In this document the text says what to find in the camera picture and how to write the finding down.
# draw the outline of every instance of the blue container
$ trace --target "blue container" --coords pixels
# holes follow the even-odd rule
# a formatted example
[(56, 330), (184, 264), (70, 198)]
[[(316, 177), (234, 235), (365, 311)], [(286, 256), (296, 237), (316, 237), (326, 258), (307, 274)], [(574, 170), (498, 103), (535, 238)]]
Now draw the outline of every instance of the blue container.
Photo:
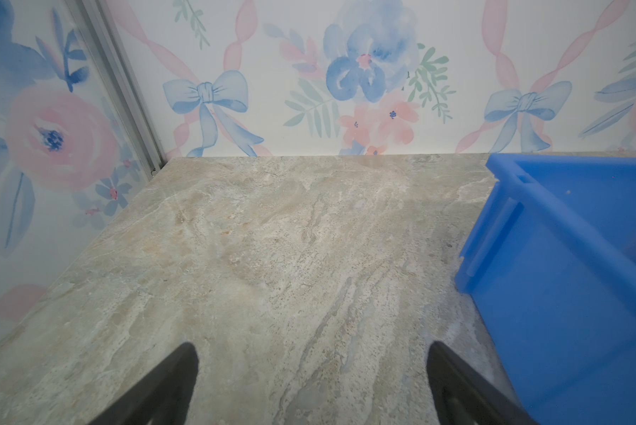
[(543, 425), (636, 424), (636, 158), (495, 154), (455, 282)]

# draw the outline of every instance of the stone surface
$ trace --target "stone surface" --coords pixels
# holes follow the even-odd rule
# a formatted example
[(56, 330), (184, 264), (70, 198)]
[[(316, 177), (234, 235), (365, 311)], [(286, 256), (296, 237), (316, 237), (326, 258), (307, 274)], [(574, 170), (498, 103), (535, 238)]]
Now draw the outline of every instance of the stone surface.
[(437, 423), (436, 339), (513, 396), (452, 281), (486, 159), (174, 159), (0, 344), (0, 424), (85, 424), (184, 341), (189, 424)]

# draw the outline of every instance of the blue flower center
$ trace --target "blue flower center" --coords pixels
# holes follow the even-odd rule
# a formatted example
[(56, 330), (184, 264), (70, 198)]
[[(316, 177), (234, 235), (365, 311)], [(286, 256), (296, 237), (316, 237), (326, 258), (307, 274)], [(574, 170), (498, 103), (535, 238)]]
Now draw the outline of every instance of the blue flower center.
[(63, 136), (56, 130), (39, 129), (39, 134), (42, 135), (42, 145), (44, 145), (49, 152), (58, 152), (63, 149)]

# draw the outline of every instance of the pink flower center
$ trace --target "pink flower center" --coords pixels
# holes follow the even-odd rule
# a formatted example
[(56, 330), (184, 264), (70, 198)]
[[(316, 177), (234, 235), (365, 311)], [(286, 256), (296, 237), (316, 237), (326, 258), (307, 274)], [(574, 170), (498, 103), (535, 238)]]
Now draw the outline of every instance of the pink flower center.
[(372, 56), (368, 54), (360, 55), (360, 57), (356, 59), (356, 62), (360, 68), (369, 69), (369, 63), (372, 62)]

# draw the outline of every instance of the bow tail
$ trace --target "bow tail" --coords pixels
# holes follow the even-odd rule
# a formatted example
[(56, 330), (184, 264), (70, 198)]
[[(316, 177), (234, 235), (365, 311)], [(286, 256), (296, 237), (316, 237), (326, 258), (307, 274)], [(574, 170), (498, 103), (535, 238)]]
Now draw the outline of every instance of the bow tail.
[(217, 122), (204, 103), (200, 105), (200, 129), (202, 129), (202, 146), (188, 152), (188, 157), (201, 157), (205, 149), (211, 148), (217, 143), (219, 130)]
[(497, 140), (492, 145), (490, 149), (490, 153), (501, 152), (502, 149), (506, 148), (507, 145), (511, 142), (511, 139), (514, 138), (516, 134), (516, 125), (518, 123), (518, 113), (514, 112), (506, 123), (502, 126), (502, 131), (499, 132), (499, 136)]
[(217, 115), (217, 118), (219, 118), (221, 125), (230, 135), (231, 139), (236, 143), (237, 147), (242, 149), (248, 156), (255, 157), (257, 154), (254, 152), (254, 149), (252, 149), (252, 145), (261, 143), (263, 139), (237, 125), (237, 123), (226, 115), (216, 104), (214, 104), (214, 113)]
[(537, 152), (550, 146), (537, 135), (530, 121), (530, 116), (525, 114), (521, 121), (521, 152)]

